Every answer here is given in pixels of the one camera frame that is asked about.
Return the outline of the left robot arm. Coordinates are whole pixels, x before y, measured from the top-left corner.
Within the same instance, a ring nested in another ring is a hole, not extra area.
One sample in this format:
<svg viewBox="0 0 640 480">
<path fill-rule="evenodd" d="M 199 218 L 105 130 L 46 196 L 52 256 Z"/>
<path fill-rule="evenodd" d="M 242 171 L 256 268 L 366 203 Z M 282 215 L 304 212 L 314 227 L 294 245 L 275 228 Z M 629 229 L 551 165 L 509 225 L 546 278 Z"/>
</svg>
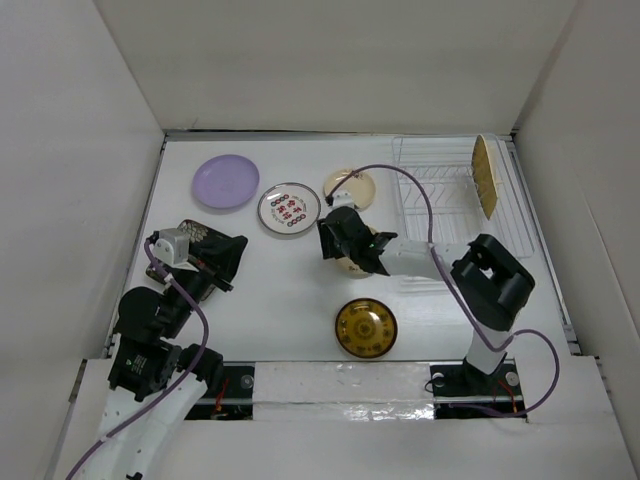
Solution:
<svg viewBox="0 0 640 480">
<path fill-rule="evenodd" d="M 139 286 L 121 297 L 101 423 L 68 478 L 152 478 L 191 408 L 224 385 L 201 304 L 232 290 L 247 245 L 193 221 L 144 240 L 148 272 L 164 289 Z"/>
</svg>

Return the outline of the bamboo woven tray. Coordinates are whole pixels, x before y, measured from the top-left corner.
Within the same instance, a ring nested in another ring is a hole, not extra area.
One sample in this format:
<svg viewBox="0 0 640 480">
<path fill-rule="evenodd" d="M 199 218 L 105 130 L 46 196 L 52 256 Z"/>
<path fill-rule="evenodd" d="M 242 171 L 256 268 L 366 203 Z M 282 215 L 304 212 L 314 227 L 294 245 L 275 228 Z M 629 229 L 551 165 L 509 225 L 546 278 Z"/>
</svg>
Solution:
<svg viewBox="0 0 640 480">
<path fill-rule="evenodd" d="M 471 158 L 471 173 L 487 220 L 491 219 L 498 204 L 500 180 L 496 163 L 500 158 L 499 139 L 496 135 L 485 133 L 476 136 Z"/>
</svg>

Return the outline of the black floral square plate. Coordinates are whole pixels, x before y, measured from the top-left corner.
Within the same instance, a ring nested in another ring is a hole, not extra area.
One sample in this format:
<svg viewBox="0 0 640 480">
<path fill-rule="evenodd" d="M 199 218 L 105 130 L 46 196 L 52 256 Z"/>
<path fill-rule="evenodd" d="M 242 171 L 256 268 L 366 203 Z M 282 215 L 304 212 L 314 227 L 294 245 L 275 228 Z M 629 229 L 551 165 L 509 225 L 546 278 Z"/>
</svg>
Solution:
<svg viewBox="0 0 640 480">
<path fill-rule="evenodd" d="M 231 237 L 191 219 L 176 228 L 154 231 L 149 240 L 156 262 L 168 274 L 177 278 L 179 271 L 202 273 L 225 292 L 233 289 L 248 245 L 245 236 Z"/>
</svg>

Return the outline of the white plate red characters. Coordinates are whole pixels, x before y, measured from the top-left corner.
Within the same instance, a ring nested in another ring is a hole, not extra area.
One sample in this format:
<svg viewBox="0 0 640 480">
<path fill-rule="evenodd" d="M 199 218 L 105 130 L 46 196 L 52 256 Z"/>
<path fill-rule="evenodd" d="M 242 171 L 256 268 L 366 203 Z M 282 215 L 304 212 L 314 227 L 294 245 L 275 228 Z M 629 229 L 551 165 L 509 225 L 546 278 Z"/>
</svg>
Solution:
<svg viewBox="0 0 640 480">
<path fill-rule="evenodd" d="M 319 196 L 307 185 L 283 182 L 266 189 L 257 203 L 259 226 L 279 239 L 293 239 L 304 235 L 320 217 Z"/>
</svg>

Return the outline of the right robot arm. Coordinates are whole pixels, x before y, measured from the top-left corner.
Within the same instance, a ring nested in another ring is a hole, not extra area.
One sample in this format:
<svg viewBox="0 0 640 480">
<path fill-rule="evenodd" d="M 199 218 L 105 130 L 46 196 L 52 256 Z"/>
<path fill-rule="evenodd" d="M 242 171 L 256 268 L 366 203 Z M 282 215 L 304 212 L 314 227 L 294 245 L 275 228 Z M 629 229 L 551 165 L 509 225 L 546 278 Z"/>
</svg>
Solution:
<svg viewBox="0 0 640 480">
<path fill-rule="evenodd" d="M 516 318 L 535 287 L 529 271 L 495 237 L 467 244 L 410 240 L 374 233 L 347 206 L 317 221 L 325 259 L 347 258 L 376 275 L 441 280 L 473 328 L 460 376 L 467 389 L 484 393 L 498 381 Z"/>
</svg>

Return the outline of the dark golden patterned plate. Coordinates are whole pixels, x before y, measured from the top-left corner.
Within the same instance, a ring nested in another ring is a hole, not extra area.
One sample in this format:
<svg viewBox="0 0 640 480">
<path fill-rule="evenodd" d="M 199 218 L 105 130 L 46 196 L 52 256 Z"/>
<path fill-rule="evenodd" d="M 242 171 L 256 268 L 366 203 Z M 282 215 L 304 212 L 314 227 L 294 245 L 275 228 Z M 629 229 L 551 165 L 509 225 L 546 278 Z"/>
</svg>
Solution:
<svg viewBox="0 0 640 480">
<path fill-rule="evenodd" d="M 379 300 L 357 298 L 337 313 L 334 331 L 341 348 L 358 359 L 374 360 L 395 345 L 398 322 L 391 309 Z"/>
</svg>

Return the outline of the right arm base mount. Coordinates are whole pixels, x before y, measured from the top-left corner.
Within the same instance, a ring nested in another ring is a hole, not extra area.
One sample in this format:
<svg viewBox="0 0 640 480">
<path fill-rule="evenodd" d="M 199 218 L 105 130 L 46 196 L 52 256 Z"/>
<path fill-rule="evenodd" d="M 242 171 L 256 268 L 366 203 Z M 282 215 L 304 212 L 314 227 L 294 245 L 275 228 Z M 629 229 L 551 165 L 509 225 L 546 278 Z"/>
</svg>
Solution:
<svg viewBox="0 0 640 480">
<path fill-rule="evenodd" d="M 503 363 L 491 376 L 472 373 L 462 363 L 432 364 L 430 374 L 424 390 L 433 395 L 437 420 L 491 418 L 479 407 L 507 415 L 526 408 L 512 361 Z"/>
</svg>

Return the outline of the purple round plate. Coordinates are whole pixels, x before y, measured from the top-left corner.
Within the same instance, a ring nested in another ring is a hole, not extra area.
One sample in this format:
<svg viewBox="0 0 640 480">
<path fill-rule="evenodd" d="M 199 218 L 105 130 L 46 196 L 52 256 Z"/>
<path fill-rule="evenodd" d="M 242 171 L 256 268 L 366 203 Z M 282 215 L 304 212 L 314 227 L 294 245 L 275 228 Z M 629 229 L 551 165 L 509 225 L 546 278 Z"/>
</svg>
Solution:
<svg viewBox="0 0 640 480">
<path fill-rule="evenodd" d="M 204 162 L 191 183 L 194 197 L 213 209 L 235 209 L 247 203 L 257 192 L 260 173 L 250 159 L 224 154 Z"/>
</svg>

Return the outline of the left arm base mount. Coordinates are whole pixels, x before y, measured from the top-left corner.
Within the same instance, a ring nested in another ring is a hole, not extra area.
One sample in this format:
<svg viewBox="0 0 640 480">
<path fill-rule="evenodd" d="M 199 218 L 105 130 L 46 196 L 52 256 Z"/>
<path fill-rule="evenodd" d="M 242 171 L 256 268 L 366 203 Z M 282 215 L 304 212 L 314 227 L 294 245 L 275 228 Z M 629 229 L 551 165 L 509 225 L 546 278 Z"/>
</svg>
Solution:
<svg viewBox="0 0 640 480">
<path fill-rule="evenodd" d="M 253 418 L 254 363 L 226 363 L 221 380 L 187 413 L 192 421 L 233 421 Z"/>
</svg>

